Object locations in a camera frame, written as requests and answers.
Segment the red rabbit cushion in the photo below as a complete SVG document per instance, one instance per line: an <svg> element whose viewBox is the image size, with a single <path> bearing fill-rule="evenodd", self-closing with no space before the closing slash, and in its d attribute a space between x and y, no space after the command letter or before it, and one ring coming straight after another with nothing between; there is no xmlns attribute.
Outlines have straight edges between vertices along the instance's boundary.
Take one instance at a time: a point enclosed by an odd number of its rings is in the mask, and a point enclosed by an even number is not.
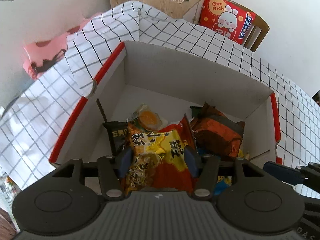
<svg viewBox="0 0 320 240"><path fill-rule="evenodd" d="M256 14L227 0L204 0L199 25L242 45Z"/></svg>

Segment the pink cloth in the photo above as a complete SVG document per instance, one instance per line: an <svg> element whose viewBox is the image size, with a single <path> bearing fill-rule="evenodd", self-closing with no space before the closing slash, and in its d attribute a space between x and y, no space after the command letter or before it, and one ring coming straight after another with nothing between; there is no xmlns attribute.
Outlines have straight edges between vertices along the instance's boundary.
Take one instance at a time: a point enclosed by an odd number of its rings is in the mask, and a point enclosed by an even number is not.
<svg viewBox="0 0 320 240"><path fill-rule="evenodd" d="M63 34L56 35L50 40L33 42L23 47L23 69L32 80L37 80L64 57L67 51L67 38L80 31L90 20L90 18L84 18L79 25Z"/></svg>

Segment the dark red snack packet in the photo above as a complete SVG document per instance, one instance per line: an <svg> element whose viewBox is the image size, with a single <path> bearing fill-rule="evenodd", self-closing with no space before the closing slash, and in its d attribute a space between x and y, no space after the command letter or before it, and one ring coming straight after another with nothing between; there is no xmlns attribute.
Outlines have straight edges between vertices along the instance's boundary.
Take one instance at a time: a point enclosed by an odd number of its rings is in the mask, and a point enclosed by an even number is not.
<svg viewBox="0 0 320 240"><path fill-rule="evenodd" d="M206 116L190 122L201 155L235 158L239 154L244 136L245 122L234 122L215 107L205 103Z"/></svg>

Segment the wooden side cabinet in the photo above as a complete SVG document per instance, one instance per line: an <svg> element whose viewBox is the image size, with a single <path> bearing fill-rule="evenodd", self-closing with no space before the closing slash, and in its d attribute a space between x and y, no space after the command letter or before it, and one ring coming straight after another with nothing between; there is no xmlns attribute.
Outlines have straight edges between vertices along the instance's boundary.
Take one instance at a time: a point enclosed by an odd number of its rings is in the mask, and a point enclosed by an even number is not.
<svg viewBox="0 0 320 240"><path fill-rule="evenodd" d="M185 0L176 3L170 0L110 0L111 8L127 1L139 1L148 4L174 19L185 19L189 22L197 22L200 16L204 0Z"/></svg>

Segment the blue snack packet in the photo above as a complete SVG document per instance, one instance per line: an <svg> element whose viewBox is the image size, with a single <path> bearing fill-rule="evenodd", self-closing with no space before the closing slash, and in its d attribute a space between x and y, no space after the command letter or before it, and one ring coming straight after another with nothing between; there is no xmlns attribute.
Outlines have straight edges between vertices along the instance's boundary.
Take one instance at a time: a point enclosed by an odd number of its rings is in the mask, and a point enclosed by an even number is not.
<svg viewBox="0 0 320 240"><path fill-rule="evenodd" d="M231 176L228 176L228 177L218 176L217 183L215 185L213 194L215 196L217 196L217 195L221 194L223 191L225 191L226 189L228 189L229 187L231 187L231 185L232 185L232 177Z"/></svg>

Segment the red and white cardboard box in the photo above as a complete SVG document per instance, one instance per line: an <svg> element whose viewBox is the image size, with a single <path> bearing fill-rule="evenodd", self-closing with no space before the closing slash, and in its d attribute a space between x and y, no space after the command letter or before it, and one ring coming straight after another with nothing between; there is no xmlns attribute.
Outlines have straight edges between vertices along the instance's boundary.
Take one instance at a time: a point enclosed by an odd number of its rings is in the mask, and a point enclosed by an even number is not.
<svg viewBox="0 0 320 240"><path fill-rule="evenodd" d="M148 105L169 122L208 103L233 121L244 121L242 149L262 167L277 158L279 117L274 92L219 63L143 42L120 43L80 99L50 155L53 164L92 162L111 154L105 121L126 121Z"/></svg>

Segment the black sesame snack packet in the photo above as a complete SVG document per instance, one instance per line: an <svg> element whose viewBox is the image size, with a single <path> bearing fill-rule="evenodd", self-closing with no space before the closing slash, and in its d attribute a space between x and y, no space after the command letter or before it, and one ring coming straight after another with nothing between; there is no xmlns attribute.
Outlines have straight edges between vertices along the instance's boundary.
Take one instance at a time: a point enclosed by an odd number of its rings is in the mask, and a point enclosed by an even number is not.
<svg viewBox="0 0 320 240"><path fill-rule="evenodd" d="M103 123L103 126L107 129L112 154L118 156L124 149L127 123L110 121Z"/></svg>

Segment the green snack packet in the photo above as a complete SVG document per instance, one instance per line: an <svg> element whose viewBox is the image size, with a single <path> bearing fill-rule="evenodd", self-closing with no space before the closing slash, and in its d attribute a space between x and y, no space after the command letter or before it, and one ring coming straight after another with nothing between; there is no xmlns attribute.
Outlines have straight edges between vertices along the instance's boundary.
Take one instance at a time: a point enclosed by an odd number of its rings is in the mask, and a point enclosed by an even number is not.
<svg viewBox="0 0 320 240"><path fill-rule="evenodd" d="M191 109L191 116L192 118L203 118L206 116L207 107L206 106L190 106Z"/></svg>

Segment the red yellow chip bag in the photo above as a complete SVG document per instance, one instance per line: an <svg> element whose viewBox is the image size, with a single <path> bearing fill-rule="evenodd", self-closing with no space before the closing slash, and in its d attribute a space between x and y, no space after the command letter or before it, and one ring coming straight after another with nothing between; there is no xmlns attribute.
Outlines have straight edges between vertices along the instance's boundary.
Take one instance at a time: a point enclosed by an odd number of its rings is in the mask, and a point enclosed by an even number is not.
<svg viewBox="0 0 320 240"><path fill-rule="evenodd" d="M194 179L184 159L187 146L195 149L195 139L187 116L177 124L152 131L127 124L126 143L133 160L123 179L125 193L146 188L193 191Z"/></svg>

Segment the egg picture snack packet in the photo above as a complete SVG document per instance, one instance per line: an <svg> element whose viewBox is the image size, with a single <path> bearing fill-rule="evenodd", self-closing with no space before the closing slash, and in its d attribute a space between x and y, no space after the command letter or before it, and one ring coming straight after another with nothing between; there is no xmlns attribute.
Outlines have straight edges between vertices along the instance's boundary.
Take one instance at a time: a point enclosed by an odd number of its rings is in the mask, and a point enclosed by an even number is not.
<svg viewBox="0 0 320 240"><path fill-rule="evenodd" d="M148 105L141 104L131 115L136 125L147 131L160 131L168 125L168 121L154 112Z"/></svg>

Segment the wooden chair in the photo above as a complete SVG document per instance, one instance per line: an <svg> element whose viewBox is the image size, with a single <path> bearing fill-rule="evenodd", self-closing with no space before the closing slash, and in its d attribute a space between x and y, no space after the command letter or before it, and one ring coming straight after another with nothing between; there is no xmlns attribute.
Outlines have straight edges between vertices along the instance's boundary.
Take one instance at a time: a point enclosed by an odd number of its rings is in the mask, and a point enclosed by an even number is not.
<svg viewBox="0 0 320 240"><path fill-rule="evenodd" d="M255 52L269 30L269 25L257 13L255 13L255 19L252 21L252 24L245 35L242 46L252 52Z"/></svg>

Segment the checkered white tablecloth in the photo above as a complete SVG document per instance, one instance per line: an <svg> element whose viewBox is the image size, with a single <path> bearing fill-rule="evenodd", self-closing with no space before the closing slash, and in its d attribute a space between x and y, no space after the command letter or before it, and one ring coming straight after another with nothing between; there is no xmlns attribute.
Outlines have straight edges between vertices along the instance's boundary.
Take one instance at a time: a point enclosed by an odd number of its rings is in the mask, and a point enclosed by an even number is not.
<svg viewBox="0 0 320 240"><path fill-rule="evenodd" d="M95 16L64 38L67 52L1 116L1 171L20 189L53 170L49 155L72 110L122 41L197 55L270 87L279 108L277 154L289 167L319 162L319 107L298 85L254 52L208 28L175 20L137 1Z"/></svg>

